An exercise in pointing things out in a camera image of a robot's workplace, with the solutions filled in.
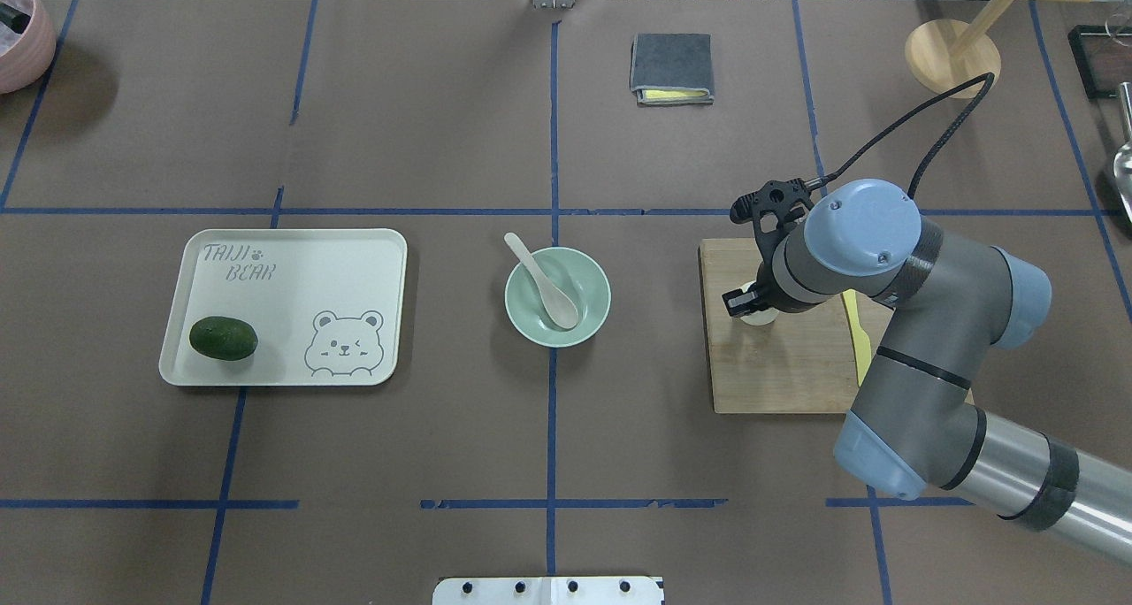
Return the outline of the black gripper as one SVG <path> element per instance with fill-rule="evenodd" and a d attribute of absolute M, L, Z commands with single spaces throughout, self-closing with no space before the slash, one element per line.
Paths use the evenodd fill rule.
<path fill-rule="evenodd" d="M 801 297 L 789 295 L 784 290 L 784 279 L 777 276 L 773 269 L 777 252 L 814 207 L 811 194 L 800 179 L 772 180 L 732 203 L 730 221 L 735 225 L 753 225 L 761 266 L 751 287 L 721 295 L 724 312 L 731 318 L 748 318 L 769 307 L 780 312 L 806 312 L 816 306 L 816 302 L 804 302 Z"/>

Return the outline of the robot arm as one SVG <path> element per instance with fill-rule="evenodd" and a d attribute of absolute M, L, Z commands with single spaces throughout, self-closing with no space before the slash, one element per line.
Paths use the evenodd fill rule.
<path fill-rule="evenodd" d="M 834 444 L 837 463 L 910 502 L 929 486 L 1028 532 L 1129 562 L 1129 471 L 968 402 L 990 348 L 1017 348 L 1050 312 L 1050 279 L 1000 247 L 950 235 L 902 188 L 770 181 L 737 198 L 761 265 L 723 296 L 734 318 L 808 312 L 848 291 L 891 312 Z"/>

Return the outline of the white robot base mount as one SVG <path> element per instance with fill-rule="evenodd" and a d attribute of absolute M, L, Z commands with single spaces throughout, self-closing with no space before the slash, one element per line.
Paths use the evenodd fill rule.
<path fill-rule="evenodd" d="M 660 578 L 565 576 L 447 578 L 432 604 L 664 604 Z"/>

